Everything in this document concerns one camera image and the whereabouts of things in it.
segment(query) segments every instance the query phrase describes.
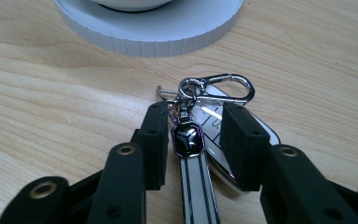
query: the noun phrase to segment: wood grain surface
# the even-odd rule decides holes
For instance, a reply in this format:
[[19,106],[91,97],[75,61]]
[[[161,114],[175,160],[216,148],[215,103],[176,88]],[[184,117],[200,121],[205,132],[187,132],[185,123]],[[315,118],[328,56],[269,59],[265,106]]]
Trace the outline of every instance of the wood grain surface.
[[[39,177],[74,184],[102,169],[157,85],[221,73],[252,80],[247,107],[327,179],[358,189],[358,1],[250,0],[210,47],[137,58],[78,37],[52,0],[0,0],[0,215]],[[179,177],[170,146],[166,186],[147,192],[148,223],[182,223]],[[233,193],[215,176],[213,186],[222,223],[266,222],[258,193]]]

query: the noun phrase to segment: white plastic lid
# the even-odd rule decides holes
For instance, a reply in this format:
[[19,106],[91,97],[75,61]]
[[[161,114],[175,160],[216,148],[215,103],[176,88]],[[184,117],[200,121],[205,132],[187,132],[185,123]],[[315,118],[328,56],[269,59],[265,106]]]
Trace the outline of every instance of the white plastic lid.
[[103,49],[163,57],[202,49],[234,25],[242,0],[173,0],[141,13],[125,13],[90,0],[55,0],[70,29]]

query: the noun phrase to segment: key ring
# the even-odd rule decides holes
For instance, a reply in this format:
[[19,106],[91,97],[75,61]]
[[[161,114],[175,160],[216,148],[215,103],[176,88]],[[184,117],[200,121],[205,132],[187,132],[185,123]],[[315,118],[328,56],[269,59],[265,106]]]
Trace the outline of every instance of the key ring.
[[[240,83],[243,87],[245,87],[247,94],[243,97],[232,97],[213,95],[206,91],[208,85],[225,81],[234,81]],[[191,101],[194,98],[194,95],[191,95],[187,92],[190,86],[195,87],[197,101],[199,102],[231,102],[245,105],[255,96],[255,88],[249,79],[237,74],[221,74],[202,78],[187,77],[179,83],[178,91],[163,90],[161,86],[157,86],[157,95],[170,104],[178,105],[181,103],[180,101]]]
[[[232,97],[213,95],[206,92],[206,88],[208,87],[208,85],[225,81],[234,81],[240,83],[243,87],[245,87],[248,93],[243,97]],[[197,100],[201,102],[230,102],[244,105],[247,102],[251,101],[255,96],[255,88],[253,87],[252,83],[246,77],[237,74],[221,74],[202,78],[185,78],[179,83],[178,95],[184,100],[190,100],[193,96],[189,95],[186,90],[189,88],[189,86],[192,85],[196,86],[198,90]]]
[[188,91],[192,92],[192,98],[189,100],[182,100],[180,99],[179,95],[177,95],[174,100],[168,100],[168,115],[170,116],[173,123],[180,123],[187,121],[189,118],[192,118],[191,110],[197,102],[197,95],[195,94],[194,90]]

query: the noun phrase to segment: key fob emblem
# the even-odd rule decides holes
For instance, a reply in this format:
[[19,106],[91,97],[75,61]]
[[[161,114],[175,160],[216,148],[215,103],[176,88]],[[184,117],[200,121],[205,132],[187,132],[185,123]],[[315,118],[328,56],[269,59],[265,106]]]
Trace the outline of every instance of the key fob emblem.
[[175,154],[180,157],[198,156],[205,149],[202,128],[194,121],[176,124],[172,141]]

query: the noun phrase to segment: keychain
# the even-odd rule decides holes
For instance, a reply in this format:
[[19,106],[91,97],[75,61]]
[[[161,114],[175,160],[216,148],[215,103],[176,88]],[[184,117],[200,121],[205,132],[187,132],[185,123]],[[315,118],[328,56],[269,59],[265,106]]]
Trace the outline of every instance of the keychain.
[[[240,98],[208,92],[211,84],[223,81],[239,82],[245,87],[246,95]],[[224,102],[244,105],[252,100],[255,89],[245,77],[223,74],[185,78],[180,82],[178,91],[165,91],[158,86],[157,94],[169,102],[169,115],[173,123],[173,149],[178,156],[181,172],[184,223],[220,223],[209,173],[204,133],[202,125],[194,120],[193,109],[198,105],[197,108],[201,111],[213,114],[215,109],[211,110],[208,106],[199,104],[219,105],[220,108]],[[170,98],[166,94],[176,94],[176,97]],[[224,155],[223,159],[218,159],[222,163],[227,163],[224,160]]]

